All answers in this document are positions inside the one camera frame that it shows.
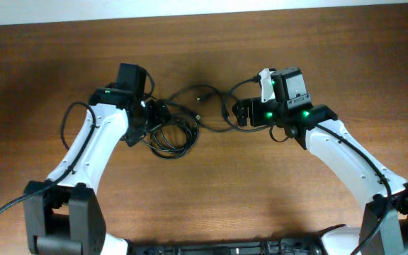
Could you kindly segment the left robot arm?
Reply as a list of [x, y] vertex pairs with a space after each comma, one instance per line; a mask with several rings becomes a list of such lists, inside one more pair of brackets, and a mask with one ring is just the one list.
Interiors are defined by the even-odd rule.
[[148, 100], [150, 73], [122, 63], [112, 84], [85, 103], [86, 118], [63, 160], [45, 181], [30, 181], [23, 203], [32, 254], [129, 254], [129, 240], [106, 230], [98, 187], [117, 143], [132, 147], [168, 119], [166, 107]]

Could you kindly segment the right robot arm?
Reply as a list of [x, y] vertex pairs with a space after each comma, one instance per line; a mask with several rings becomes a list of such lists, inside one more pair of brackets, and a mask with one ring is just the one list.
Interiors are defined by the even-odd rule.
[[325, 163], [363, 209], [360, 227], [330, 227], [301, 249], [308, 254], [408, 254], [408, 180], [360, 145], [328, 106], [313, 105], [297, 67], [262, 69], [257, 98], [232, 107], [238, 127], [282, 128], [288, 139]]

